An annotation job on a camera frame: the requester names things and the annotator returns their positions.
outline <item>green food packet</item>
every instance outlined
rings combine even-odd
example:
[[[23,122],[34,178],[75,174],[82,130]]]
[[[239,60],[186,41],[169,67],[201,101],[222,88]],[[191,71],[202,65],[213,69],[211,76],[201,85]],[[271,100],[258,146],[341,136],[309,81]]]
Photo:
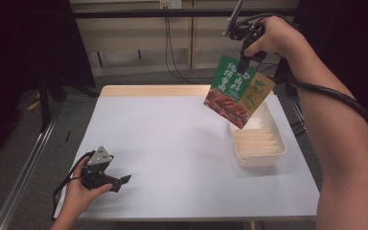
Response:
[[[237,59],[222,56],[204,104],[242,129],[275,83],[251,67],[238,74],[238,64]]]

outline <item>power outlet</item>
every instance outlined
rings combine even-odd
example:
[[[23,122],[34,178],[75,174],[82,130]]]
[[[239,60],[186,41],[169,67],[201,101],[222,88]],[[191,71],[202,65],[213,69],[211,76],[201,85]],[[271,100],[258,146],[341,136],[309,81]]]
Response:
[[[170,8],[170,0],[159,0],[160,9],[169,9]]]
[[[181,0],[170,0],[170,9],[182,9]]]

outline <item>human arm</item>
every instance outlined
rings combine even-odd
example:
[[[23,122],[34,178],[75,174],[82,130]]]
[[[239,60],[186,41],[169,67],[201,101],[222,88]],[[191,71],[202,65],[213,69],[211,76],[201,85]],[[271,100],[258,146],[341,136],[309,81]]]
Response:
[[[307,40],[283,19],[264,20],[264,35],[245,54],[264,50],[287,59],[299,81],[354,97],[316,55]],[[351,107],[298,89],[305,124],[323,169],[318,229],[368,229],[368,125]]]
[[[72,179],[66,187],[64,203],[52,230],[72,229],[80,214],[88,209],[92,201],[112,189],[112,184],[105,184],[90,191],[81,184],[77,177],[81,176],[81,168],[88,160],[89,157],[85,157],[74,170],[73,178],[76,179]]]

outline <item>white table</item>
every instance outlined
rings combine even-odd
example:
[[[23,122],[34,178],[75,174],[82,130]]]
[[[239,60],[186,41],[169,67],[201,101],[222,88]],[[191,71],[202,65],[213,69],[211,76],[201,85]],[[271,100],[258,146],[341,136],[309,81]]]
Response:
[[[265,101],[287,152],[273,167],[242,168],[228,122],[203,105],[208,89],[103,89],[75,162],[104,146],[115,156],[106,174],[132,177],[119,193],[94,200],[81,219],[315,219],[319,192],[277,97],[269,95]]]

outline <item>white plastic basket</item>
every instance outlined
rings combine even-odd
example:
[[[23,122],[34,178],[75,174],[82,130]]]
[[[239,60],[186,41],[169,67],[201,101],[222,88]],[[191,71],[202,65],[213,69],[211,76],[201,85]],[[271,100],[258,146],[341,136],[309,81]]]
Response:
[[[242,167],[271,166],[286,153],[286,145],[266,102],[243,129],[230,124],[236,158]]]

